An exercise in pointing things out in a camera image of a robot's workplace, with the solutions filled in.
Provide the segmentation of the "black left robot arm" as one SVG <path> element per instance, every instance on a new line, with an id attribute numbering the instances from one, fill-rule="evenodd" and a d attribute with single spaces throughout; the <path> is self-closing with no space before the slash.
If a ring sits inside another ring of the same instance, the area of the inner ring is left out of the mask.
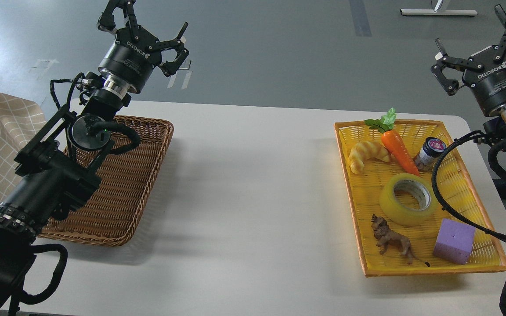
<path id="1" fill-rule="evenodd" d="M 10 302 L 14 316 L 21 303 L 39 304 L 57 290 L 68 260 L 61 244 L 34 241 L 50 219 L 63 220 L 83 207 L 97 191 L 97 170 L 108 155 L 136 149 L 137 132 L 114 116 L 142 92 L 153 70 L 170 77 L 189 56 L 185 22 L 174 39 L 159 40 L 143 28 L 132 0 L 110 0 L 97 28 L 115 41 L 97 73 L 79 73 L 69 83 L 68 98 L 16 155 L 21 180 L 0 203 L 0 308 Z"/>

